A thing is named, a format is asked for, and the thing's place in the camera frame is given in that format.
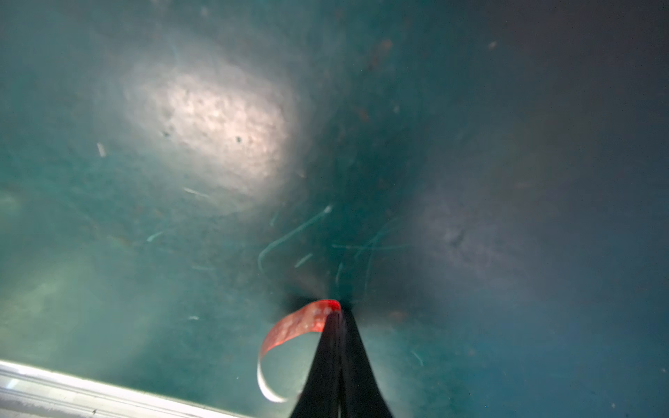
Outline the bottle red label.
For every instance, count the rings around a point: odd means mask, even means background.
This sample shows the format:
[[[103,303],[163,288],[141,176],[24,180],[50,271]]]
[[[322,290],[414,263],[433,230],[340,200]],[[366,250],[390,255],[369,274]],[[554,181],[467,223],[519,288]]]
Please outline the bottle red label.
[[[279,320],[265,336],[258,355],[256,378],[262,395],[273,403],[285,403],[289,399],[278,395],[268,385],[262,372],[262,359],[274,348],[303,334],[322,333],[327,318],[341,313],[341,303],[336,300],[319,300],[309,303],[299,310]]]

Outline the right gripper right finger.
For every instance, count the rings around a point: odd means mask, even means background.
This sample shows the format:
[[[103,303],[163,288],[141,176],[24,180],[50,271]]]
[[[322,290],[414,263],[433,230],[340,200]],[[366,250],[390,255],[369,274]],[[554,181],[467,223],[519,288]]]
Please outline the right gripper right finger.
[[[362,337],[350,310],[341,324],[341,416],[392,418],[369,363]]]

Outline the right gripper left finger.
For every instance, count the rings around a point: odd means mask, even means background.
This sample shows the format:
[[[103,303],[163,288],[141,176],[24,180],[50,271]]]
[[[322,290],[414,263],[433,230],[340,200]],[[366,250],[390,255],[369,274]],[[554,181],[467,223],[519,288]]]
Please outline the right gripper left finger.
[[[301,397],[291,418],[337,418],[341,377],[341,314],[326,320]]]

